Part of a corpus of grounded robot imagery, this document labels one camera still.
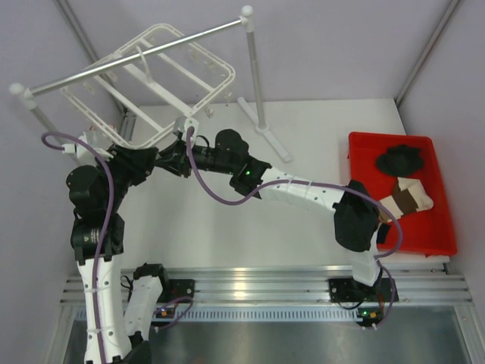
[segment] gray floor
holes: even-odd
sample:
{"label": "gray floor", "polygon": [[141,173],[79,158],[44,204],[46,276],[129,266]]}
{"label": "gray floor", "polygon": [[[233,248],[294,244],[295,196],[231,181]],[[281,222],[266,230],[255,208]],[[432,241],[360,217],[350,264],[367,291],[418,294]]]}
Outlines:
{"label": "gray floor", "polygon": [[[450,308],[396,308],[377,332],[352,323],[181,323],[150,335],[153,363],[470,363]],[[83,362],[75,322],[64,364]]]}

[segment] white wall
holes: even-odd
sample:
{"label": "white wall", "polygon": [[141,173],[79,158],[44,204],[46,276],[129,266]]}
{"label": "white wall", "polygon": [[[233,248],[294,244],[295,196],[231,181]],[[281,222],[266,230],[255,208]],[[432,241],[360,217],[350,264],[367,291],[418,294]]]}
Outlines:
{"label": "white wall", "polygon": [[[44,130],[8,86],[35,86],[88,62],[50,0],[4,2],[0,30],[0,362],[29,364],[42,358],[66,276],[75,267],[64,184],[74,164],[41,144]],[[39,101],[60,130],[85,128],[59,93]],[[110,107],[104,98],[102,103]]]}
{"label": "white wall", "polygon": [[452,209],[453,259],[485,322],[485,2],[458,10],[401,107],[406,130],[433,139]]}
{"label": "white wall", "polygon": [[[100,55],[153,24],[191,34],[255,8],[266,100],[397,96],[448,0],[70,0]],[[200,42],[236,69],[233,93],[253,100],[244,30]],[[147,98],[140,101],[149,104]]]}

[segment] folded fabric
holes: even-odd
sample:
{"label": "folded fabric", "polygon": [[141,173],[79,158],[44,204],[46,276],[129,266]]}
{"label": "folded fabric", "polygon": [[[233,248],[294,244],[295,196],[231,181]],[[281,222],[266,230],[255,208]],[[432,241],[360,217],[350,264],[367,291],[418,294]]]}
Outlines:
{"label": "folded fabric", "polygon": [[[383,198],[380,203],[396,218],[433,208],[433,200],[426,194],[421,181],[404,177],[397,178],[393,194]],[[379,220],[391,222],[389,216],[382,210],[379,211]]]}

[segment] black and white robotic arm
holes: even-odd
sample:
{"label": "black and white robotic arm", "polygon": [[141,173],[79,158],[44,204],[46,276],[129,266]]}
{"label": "black and white robotic arm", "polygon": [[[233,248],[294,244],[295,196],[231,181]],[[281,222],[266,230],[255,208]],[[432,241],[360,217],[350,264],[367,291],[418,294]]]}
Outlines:
{"label": "black and white robotic arm", "polygon": [[[133,275],[133,295],[124,313],[120,290],[124,221],[117,210],[129,187],[142,183],[154,167],[177,176],[191,175],[186,140],[191,141],[192,161],[197,169],[232,175],[231,187],[244,196],[267,182],[285,180],[286,183],[260,189],[254,197],[299,206],[332,218],[336,241],[348,250],[353,279],[372,287],[380,276],[374,258],[378,223],[375,207],[344,190],[321,188],[310,181],[303,184],[305,180],[257,160],[250,156],[248,144],[234,130],[219,132],[213,148],[196,145],[195,136],[187,138],[188,132],[195,130],[193,119],[181,118],[175,128],[177,140],[162,151],[156,148],[132,150],[120,146],[112,146],[107,151],[106,155],[110,156],[107,163],[114,181],[114,206],[108,232],[102,242],[97,287],[92,287],[92,274],[95,248],[108,203],[107,178],[99,165],[78,167],[67,177],[76,217],[71,245],[86,297],[88,344],[85,364],[152,362],[149,329],[158,298],[167,289],[168,277],[162,265],[139,267]],[[351,181],[348,188],[367,194],[357,181]],[[97,308],[93,293],[97,294]]]}

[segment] white tabletop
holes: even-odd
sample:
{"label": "white tabletop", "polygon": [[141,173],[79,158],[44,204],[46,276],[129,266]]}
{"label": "white tabletop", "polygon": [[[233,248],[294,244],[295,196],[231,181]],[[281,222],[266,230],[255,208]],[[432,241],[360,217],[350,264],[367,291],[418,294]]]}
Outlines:
{"label": "white tabletop", "polygon": [[[348,136],[352,131],[404,134],[392,99],[266,102],[266,119],[293,157],[282,163],[235,103],[212,105],[201,112],[199,134],[211,145],[219,130],[233,128],[249,144],[249,153],[280,170],[310,180],[347,184]],[[178,116],[170,106],[146,106],[160,124]],[[152,133],[137,122],[133,140]],[[174,138],[163,140],[164,148]],[[202,172],[214,192],[239,199],[230,176]],[[175,177],[156,168],[138,187],[131,187],[120,208],[126,222],[123,268],[161,262],[168,268],[237,268],[348,265],[346,251],[334,240],[333,222],[322,221],[294,206],[251,199],[241,206],[214,201],[195,177]],[[397,253],[387,263],[448,262],[447,256],[425,258]]]}

